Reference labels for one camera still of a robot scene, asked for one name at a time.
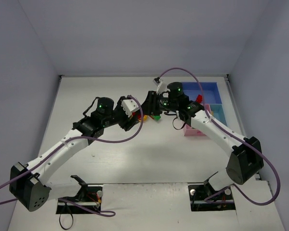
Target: white table surface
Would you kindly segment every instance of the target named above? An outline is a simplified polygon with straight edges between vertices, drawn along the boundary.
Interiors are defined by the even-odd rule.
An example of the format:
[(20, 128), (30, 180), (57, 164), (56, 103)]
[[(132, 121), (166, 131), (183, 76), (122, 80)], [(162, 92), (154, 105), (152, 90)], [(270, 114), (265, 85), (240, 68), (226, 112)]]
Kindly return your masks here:
[[(164, 81), (193, 79), (166, 77)], [(202, 77), (200, 81), (217, 82), (227, 125), (240, 133), (224, 79)], [(61, 139), (73, 122), (81, 119), (81, 113), (95, 96), (109, 97), (116, 103), (120, 96), (131, 94), (143, 102), (147, 91), (155, 88), (152, 78), (147, 77), (63, 78), (40, 153)], [(105, 184), (102, 209), (117, 212), (113, 218), (75, 215), (71, 231), (283, 230), (274, 204), (252, 205), (236, 189), (233, 189), (236, 211), (191, 212), (186, 183), (203, 182), (225, 168), (228, 159), (223, 150), (207, 137), (184, 137), (183, 131), (174, 130), (172, 119), (163, 116), (156, 122), (149, 118), (140, 134), (127, 143), (94, 142), (52, 176), (54, 182), (78, 175), (88, 183)], [(111, 127), (105, 130), (102, 138), (121, 140), (136, 130), (124, 132), (119, 127)], [(252, 178), (242, 188), (257, 201), (271, 197), (266, 181)], [(17, 202), (9, 231), (59, 231), (55, 210), (56, 200), (48, 201), (33, 213)]]

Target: white wall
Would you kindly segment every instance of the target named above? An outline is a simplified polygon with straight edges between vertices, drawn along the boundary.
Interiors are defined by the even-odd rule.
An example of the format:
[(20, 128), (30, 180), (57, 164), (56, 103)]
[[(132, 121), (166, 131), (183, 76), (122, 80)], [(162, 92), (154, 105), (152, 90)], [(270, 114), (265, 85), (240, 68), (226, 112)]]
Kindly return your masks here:
[[(248, 135), (260, 139), (263, 153), (280, 174), (276, 205), (289, 231), (289, 1), (269, 3), (230, 83)], [(275, 190), (276, 180), (268, 165), (262, 176)]]
[[(14, 163), (37, 155), (58, 80), (18, 1), (0, 0), (0, 184)], [(11, 198), (8, 187), (0, 191), (0, 201)], [(13, 208), (0, 206), (0, 231)]]
[(65, 75), (229, 74), (268, 2), (20, 0)]

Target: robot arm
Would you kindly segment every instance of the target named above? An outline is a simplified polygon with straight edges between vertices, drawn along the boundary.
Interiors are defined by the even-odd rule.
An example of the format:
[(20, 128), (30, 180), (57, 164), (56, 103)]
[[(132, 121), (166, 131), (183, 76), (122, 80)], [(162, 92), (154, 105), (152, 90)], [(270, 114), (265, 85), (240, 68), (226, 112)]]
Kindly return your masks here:
[[(259, 155), (219, 130), (212, 123), (212, 117), (207, 117), (203, 105), (189, 100), (188, 96), (183, 92), (182, 83), (174, 82), (169, 84), (167, 86), (168, 91), (164, 91), (166, 86), (162, 81), (157, 84), (158, 90), (149, 91), (146, 100), (141, 105), (144, 115), (159, 116), (163, 112), (175, 112), (183, 122), (199, 129), (216, 142), (229, 157), (226, 168), (204, 181), (208, 196), (233, 183), (244, 184), (263, 167), (263, 159)], [(114, 102), (112, 99), (99, 98), (97, 109), (90, 116), (87, 116), (86, 113), (92, 105), (83, 113), (84, 118), (74, 123), (73, 128), (54, 147), (26, 165), (17, 163), (12, 167), (11, 179), (36, 166), (58, 145), (61, 145), (58, 152), (42, 165), (25, 177), (10, 184), (10, 192), (29, 211), (37, 210), (48, 199), (74, 196), (79, 191), (79, 185), (81, 187), (84, 186), (85, 183), (77, 176), (72, 176), (72, 178), (76, 179), (79, 185), (75, 184), (76, 182), (74, 181), (69, 181), (68, 183), (59, 184), (60, 187), (58, 187), (58, 184), (52, 185), (49, 182), (50, 177), (61, 165), (93, 142), (88, 139), (66, 142), (69, 138), (75, 136), (98, 138), (107, 127), (118, 124), (125, 131), (128, 131), (139, 123), (138, 115), (140, 110), (133, 100), (126, 97), (119, 99), (115, 109), (113, 109)], [(235, 134), (227, 126), (218, 121), (217, 123), (227, 131)], [(239, 134), (235, 135), (261, 151), (260, 142), (256, 138), (247, 139)]]
[[(205, 187), (208, 188), (208, 196), (233, 183), (239, 185), (244, 184), (263, 167), (263, 159), (259, 155), (252, 149), (225, 134), (213, 124), (212, 119), (214, 119), (214, 117), (208, 117), (206, 115), (203, 105), (189, 100), (188, 96), (183, 93), (182, 83), (171, 83), (167, 86), (167, 92), (161, 92), (160, 89), (164, 90), (165, 84), (160, 79), (157, 80), (157, 92), (150, 91), (142, 105), (145, 114), (160, 115), (162, 111), (175, 112), (187, 125), (202, 131), (216, 142), (229, 157), (226, 168), (216, 172), (204, 181)], [(168, 97), (163, 97), (163, 93), (167, 93)], [(235, 133), (217, 119), (214, 121), (229, 133), (234, 134), (261, 152), (260, 142), (255, 137), (248, 139)]]
[(121, 97), (116, 108), (113, 109), (112, 99), (99, 98), (97, 109), (90, 116), (87, 116), (86, 113), (92, 105), (83, 113), (84, 118), (73, 123), (73, 128), (51, 149), (26, 165), (17, 163), (11, 168), (10, 178), (13, 179), (44, 161), (30, 174), (10, 184), (10, 192), (29, 211), (39, 209), (50, 199), (75, 196), (82, 187), (86, 187), (85, 183), (77, 176), (71, 176), (75, 180), (68, 179), (66, 182), (53, 183), (49, 181), (55, 171), (68, 159), (93, 142), (93, 140), (88, 139), (74, 139), (69, 142), (70, 138), (81, 136), (99, 138), (107, 127), (118, 124), (125, 131), (128, 131), (139, 123), (137, 117), (131, 116), (132, 112), (138, 110), (137, 103), (132, 99)]

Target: purple cable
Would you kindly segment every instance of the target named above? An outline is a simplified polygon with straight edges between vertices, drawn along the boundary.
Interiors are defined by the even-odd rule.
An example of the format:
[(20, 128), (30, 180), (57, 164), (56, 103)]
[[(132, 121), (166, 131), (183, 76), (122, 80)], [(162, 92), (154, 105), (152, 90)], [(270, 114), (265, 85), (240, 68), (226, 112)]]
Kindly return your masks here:
[(63, 198), (58, 198), (58, 200), (59, 200), (59, 201), (63, 201), (63, 202), (65, 202), (65, 203), (70, 203), (70, 204), (72, 204), (72, 205), (74, 205), (74, 206), (76, 206), (76, 207), (78, 207), (78, 208), (81, 208), (81, 209), (83, 209), (83, 210), (85, 210), (85, 211), (87, 211), (87, 212), (89, 212), (89, 213), (93, 213), (93, 214), (96, 214), (96, 215), (99, 215), (99, 216), (102, 216), (102, 217), (111, 218), (111, 217), (114, 217), (114, 216), (116, 215), (116, 213), (115, 213), (114, 211), (108, 211), (108, 210), (106, 210), (106, 211), (100, 211), (101, 213), (98, 213), (98, 212), (95, 212), (95, 211), (93, 211), (93, 210), (90, 210), (90, 209), (88, 209), (88, 208), (86, 208), (86, 207), (84, 207), (84, 206), (78, 205), (78, 204), (76, 204), (75, 202), (68, 201), (68, 200), (63, 199)]
[(2, 202), (0, 202), (0, 205), (4, 205), (4, 204), (6, 204), (6, 203), (13, 202), (13, 201), (17, 201), (17, 199), (14, 198), (14, 199), (11, 199), (11, 200), (2, 201)]
[[(76, 139), (88, 139), (88, 140), (99, 141), (99, 142), (104, 142), (104, 143), (123, 143), (123, 142), (126, 142), (126, 141), (129, 141), (129, 140), (133, 139), (135, 136), (137, 136), (139, 134), (141, 128), (143, 127), (143, 124), (144, 124), (144, 112), (143, 112), (143, 110), (141, 108), (141, 104), (138, 102), (138, 100), (136, 100), (131, 95), (128, 95), (128, 98), (134, 100), (137, 103), (137, 105), (139, 107), (139, 110), (140, 110), (140, 115), (141, 115), (140, 126), (139, 126), (138, 130), (135, 132), (135, 134), (133, 134), (131, 137), (123, 139), (123, 140), (120, 140), (120, 141), (106, 141), (106, 140), (101, 140), (101, 139), (93, 138), (93, 137), (77, 136), (77, 137), (72, 137), (72, 138), (66, 140), (66, 142), (70, 142), (70, 141), (73, 141), (73, 140), (76, 140)], [(8, 182), (5, 182), (4, 184), (0, 185), (0, 189), (2, 189), (3, 187), (5, 187), (5, 186), (17, 181), (18, 179), (24, 177), (25, 175), (28, 175), (33, 170), (37, 169), (39, 166), (41, 166), (43, 163), (45, 163), (51, 156), (53, 156), (57, 151), (59, 151), (62, 147), (64, 147), (64, 144), (60, 144), (58, 147), (56, 147), (51, 153), (49, 153), (43, 160), (41, 160), (41, 162), (39, 162), (33, 168), (29, 169), (28, 171), (20, 174), (19, 176), (15, 177), (15, 178), (9, 180)], [(12, 201), (16, 201), (16, 200), (17, 199), (2, 201), (2, 202), (0, 202), (0, 205), (6, 204), (6, 203), (9, 203), (9, 202), (12, 202)]]
[[(199, 88), (200, 88), (200, 91), (201, 91), (201, 94), (202, 94), (202, 101), (203, 101), (203, 105), (205, 105), (205, 97), (204, 97), (204, 92), (203, 92), (203, 89), (202, 89), (202, 86), (199, 82), (199, 80), (197, 79), (197, 77), (191, 73), (190, 71), (184, 69), (184, 68), (180, 68), (180, 67), (173, 67), (173, 68), (170, 68), (166, 71), (164, 71), (158, 78), (161, 78), (164, 74), (166, 74), (167, 72), (171, 71), (171, 70), (182, 70), (182, 71), (185, 71), (187, 73), (189, 73), (195, 80), (196, 82), (198, 83), (199, 85)], [(206, 107), (204, 107), (204, 110), (205, 110), (205, 113), (207, 115), (208, 118), (211, 118), (211, 114), (207, 111)], [(253, 146), (251, 146), (250, 144), (246, 143), (245, 141), (241, 140), (240, 138), (238, 138), (237, 136), (229, 133), (228, 131), (226, 131), (223, 127), (221, 127), (214, 119), (211, 118), (211, 121), (212, 123), (217, 126), (221, 131), (223, 131), (224, 133), (226, 133), (228, 136), (234, 138), (235, 140), (239, 141), (240, 143), (244, 144), (245, 146), (249, 147), (250, 149), (252, 149), (255, 153), (257, 153), (263, 160), (265, 160), (265, 162), (270, 166), (270, 168), (272, 169), (275, 177), (276, 177), (276, 181), (277, 181), (277, 187), (276, 187), (276, 192), (275, 194), (273, 195), (273, 197), (268, 200), (267, 202), (263, 202), (263, 203), (259, 203), (259, 202), (255, 202), (253, 200), (251, 200), (250, 198), (247, 197), (247, 195), (245, 193), (242, 192), (242, 190), (234, 184), (234, 186), (236, 187), (236, 189), (248, 200), (250, 201), (251, 203), (255, 204), (255, 205), (268, 205), (270, 203), (272, 203), (274, 200), (276, 200), (276, 198), (278, 197), (279, 193), (280, 193), (280, 178), (279, 178), (279, 175), (278, 175), (278, 172), (277, 170), (275, 169), (275, 167), (273, 166), (273, 164), (261, 153), (259, 152), (256, 148), (254, 148)]]
[(234, 204), (235, 202), (233, 201), (223, 201), (223, 202), (217, 202), (217, 201), (209, 201), (209, 199), (218, 196), (219, 194), (225, 192), (226, 189), (229, 189), (230, 186), (224, 187), (223, 189), (219, 190), (218, 192), (214, 193), (213, 195), (207, 197), (206, 199), (204, 199), (205, 202), (209, 203), (209, 204)]

